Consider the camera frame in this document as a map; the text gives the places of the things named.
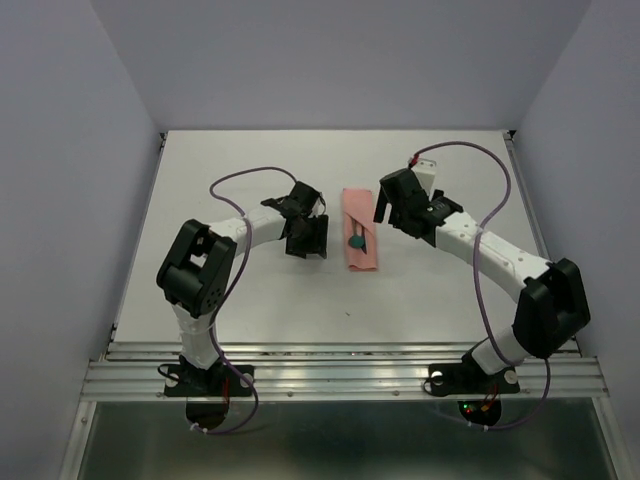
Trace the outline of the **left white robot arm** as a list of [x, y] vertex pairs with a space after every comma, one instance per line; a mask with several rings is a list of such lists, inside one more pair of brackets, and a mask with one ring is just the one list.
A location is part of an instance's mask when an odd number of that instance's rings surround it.
[[297, 181], [289, 194], [269, 198], [238, 216], [180, 228], [156, 277], [180, 329], [182, 350], [175, 364], [158, 371], [167, 397], [248, 397], [251, 365], [230, 368], [217, 345], [215, 316], [237, 283], [233, 266], [252, 248], [283, 241], [289, 256], [326, 258], [329, 217], [313, 187]]

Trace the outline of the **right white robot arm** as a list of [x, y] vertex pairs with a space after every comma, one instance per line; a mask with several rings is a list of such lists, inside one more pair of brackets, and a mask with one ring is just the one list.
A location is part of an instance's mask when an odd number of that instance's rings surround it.
[[511, 326], [488, 334], [459, 362], [429, 367], [432, 395], [480, 393], [529, 357], [549, 359], [584, 328], [590, 321], [586, 293], [574, 262], [552, 262], [514, 246], [443, 192], [430, 192], [432, 182], [417, 167], [386, 175], [374, 220], [466, 262], [473, 277], [487, 277], [515, 301]]

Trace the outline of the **pink satin napkin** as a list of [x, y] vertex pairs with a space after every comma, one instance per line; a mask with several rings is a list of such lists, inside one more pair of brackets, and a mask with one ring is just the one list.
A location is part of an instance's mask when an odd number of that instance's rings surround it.
[[377, 236], [373, 221], [374, 195], [370, 190], [345, 188], [342, 192], [344, 253], [354, 272], [378, 270]]

